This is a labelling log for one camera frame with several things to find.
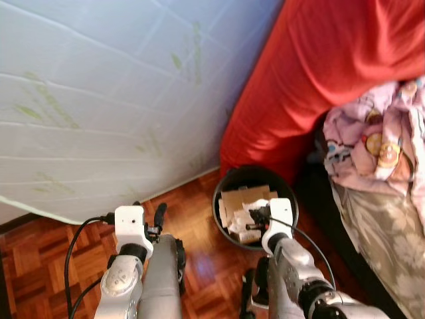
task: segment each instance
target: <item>wooden parquet floor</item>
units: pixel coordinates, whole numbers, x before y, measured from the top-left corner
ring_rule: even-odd
[[[152,223],[155,208],[166,202],[164,232],[183,240],[187,254],[186,294],[182,297],[184,318],[238,318],[241,276],[247,268],[254,267],[262,255],[236,247],[217,229],[211,201],[218,181],[218,172],[212,172],[144,203],[147,221]],[[343,261],[312,217],[302,209],[298,225],[329,259],[338,287],[353,298],[365,301],[363,291]],[[40,218],[0,236],[13,318],[66,318],[63,268],[66,250],[76,230],[77,226]],[[94,223],[82,232],[70,261],[73,301],[103,274],[109,256],[115,253],[115,244],[112,226]],[[310,251],[326,275],[323,262],[317,253]],[[96,287],[85,297],[76,318],[93,318],[99,299],[100,290]],[[267,318],[267,314],[262,313],[258,318]]]

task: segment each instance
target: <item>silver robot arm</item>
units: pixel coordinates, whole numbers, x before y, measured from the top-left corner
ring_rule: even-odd
[[[292,224],[291,203],[288,199],[270,200],[270,217]],[[372,306],[366,306],[343,292],[336,291],[315,267],[312,255],[295,239],[291,229],[270,220],[262,239],[270,254],[268,266],[269,318],[288,317],[287,303],[297,304],[308,319],[388,319]],[[299,318],[293,311],[292,318]]]
[[[115,210],[118,256],[100,282],[101,298],[95,319],[136,318],[143,264],[153,252],[145,236],[142,206],[121,206]]]

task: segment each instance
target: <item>red fabric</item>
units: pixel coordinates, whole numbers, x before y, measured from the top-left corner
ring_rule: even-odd
[[[425,73],[423,0],[287,0],[222,139],[221,172],[268,167],[292,183],[332,106]]]

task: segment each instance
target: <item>black cable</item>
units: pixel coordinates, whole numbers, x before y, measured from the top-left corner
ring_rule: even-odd
[[[71,258],[72,249],[74,248],[75,242],[77,241],[79,234],[81,233],[81,231],[87,224],[91,223],[92,221],[103,221],[103,220],[104,220],[104,217],[92,217],[87,219],[85,222],[83,222],[83,224],[81,224],[80,228],[78,228],[77,232],[74,235],[74,238],[71,241],[71,244],[69,245],[68,252],[66,254],[65,268],[64,268],[65,295],[66,295],[66,305],[68,307],[68,316],[71,315],[71,311],[72,311],[71,291],[69,287],[69,260]]]
[[[74,319],[75,313],[77,312],[77,308],[82,302],[82,299],[84,298],[84,296],[87,294],[87,292],[93,289],[101,280],[102,280],[102,277],[100,277],[95,282],[93,282],[89,287],[84,289],[84,291],[81,293],[81,295],[78,297],[77,301],[75,302],[75,305],[72,307],[71,314],[69,315],[69,319]]]
[[[320,257],[323,259],[323,261],[326,264],[327,271],[329,271],[329,276],[331,277],[332,287],[335,290],[337,290],[337,285],[335,284],[335,278],[333,277],[333,272],[332,272],[331,266],[329,265],[329,263],[328,263],[325,255],[322,253],[322,251],[320,250],[320,248],[315,244],[315,242],[313,241],[313,239],[311,239],[306,233],[304,233],[301,229],[298,229],[295,226],[292,226],[290,224],[287,224],[284,221],[280,221],[279,219],[275,219],[273,217],[269,217],[269,219],[271,221],[277,221],[278,223],[281,223],[281,224],[283,224],[283,225],[285,225],[287,227],[290,227],[291,229],[293,229],[294,231],[296,231],[297,233],[299,233],[300,235],[302,235],[305,239],[307,239],[310,242],[310,244],[313,245],[314,249],[320,254]]]

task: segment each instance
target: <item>bed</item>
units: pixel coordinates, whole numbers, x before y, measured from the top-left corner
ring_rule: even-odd
[[[425,239],[408,197],[341,187],[319,164],[296,191],[376,306],[390,318],[425,318]]]

